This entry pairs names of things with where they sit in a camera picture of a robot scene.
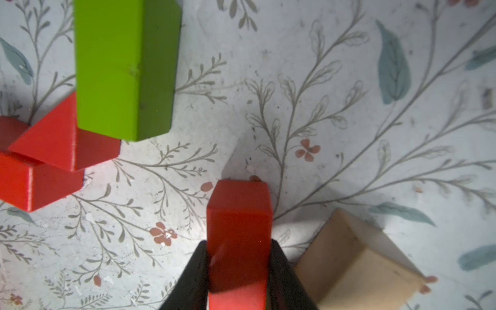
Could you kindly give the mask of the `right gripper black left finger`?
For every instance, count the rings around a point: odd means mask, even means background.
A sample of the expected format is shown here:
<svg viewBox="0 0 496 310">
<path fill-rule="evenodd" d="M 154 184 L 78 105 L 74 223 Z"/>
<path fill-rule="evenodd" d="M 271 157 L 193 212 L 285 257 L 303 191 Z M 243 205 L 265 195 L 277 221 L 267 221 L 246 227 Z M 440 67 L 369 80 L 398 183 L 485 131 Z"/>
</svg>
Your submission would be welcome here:
<svg viewBox="0 0 496 310">
<path fill-rule="evenodd" d="M 205 310 L 208 289 L 209 255 L 207 241 L 202 240 L 159 310 Z"/>
</svg>

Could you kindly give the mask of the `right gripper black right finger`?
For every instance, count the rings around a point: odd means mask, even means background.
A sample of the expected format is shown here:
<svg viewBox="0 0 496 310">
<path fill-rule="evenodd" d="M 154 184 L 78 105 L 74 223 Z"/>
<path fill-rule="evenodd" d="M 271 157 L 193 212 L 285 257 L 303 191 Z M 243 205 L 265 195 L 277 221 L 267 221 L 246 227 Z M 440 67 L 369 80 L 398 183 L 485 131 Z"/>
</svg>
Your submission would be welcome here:
<svg viewBox="0 0 496 310">
<path fill-rule="evenodd" d="M 271 240 L 266 309 L 318 309 L 276 240 Z"/>
</svg>

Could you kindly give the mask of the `red block low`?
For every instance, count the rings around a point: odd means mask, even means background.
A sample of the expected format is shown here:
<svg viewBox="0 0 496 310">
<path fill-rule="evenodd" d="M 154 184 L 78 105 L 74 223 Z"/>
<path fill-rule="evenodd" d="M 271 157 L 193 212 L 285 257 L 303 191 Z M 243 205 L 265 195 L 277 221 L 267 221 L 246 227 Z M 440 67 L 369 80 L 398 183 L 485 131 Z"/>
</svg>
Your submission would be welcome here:
<svg viewBox="0 0 496 310">
<path fill-rule="evenodd" d="M 23 211 L 36 211 L 83 187 L 84 172 L 68 172 L 8 148 L 28 125 L 1 117 L 1 200 Z"/>
</svg>

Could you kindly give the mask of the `red triangle block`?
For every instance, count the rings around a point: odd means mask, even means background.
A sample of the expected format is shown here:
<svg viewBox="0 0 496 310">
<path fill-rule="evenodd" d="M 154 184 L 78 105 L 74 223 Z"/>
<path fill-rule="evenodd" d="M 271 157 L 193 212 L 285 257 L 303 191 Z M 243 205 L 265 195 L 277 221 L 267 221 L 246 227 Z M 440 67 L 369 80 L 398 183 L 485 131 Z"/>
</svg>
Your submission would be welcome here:
<svg viewBox="0 0 496 310">
<path fill-rule="evenodd" d="M 8 150 L 76 172 L 120 155 L 121 141 L 80 129 L 76 92 L 27 129 Z"/>
</svg>

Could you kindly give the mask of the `green block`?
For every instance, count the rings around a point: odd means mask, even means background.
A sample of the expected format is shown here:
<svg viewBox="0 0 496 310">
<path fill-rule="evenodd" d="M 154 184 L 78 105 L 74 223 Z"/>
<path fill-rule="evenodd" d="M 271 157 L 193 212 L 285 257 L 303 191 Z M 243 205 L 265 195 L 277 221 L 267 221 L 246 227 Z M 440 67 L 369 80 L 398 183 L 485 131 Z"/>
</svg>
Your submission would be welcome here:
<svg viewBox="0 0 496 310">
<path fill-rule="evenodd" d="M 79 128 L 131 142 L 168 133 L 179 2 L 77 0 L 74 21 Z"/>
</svg>

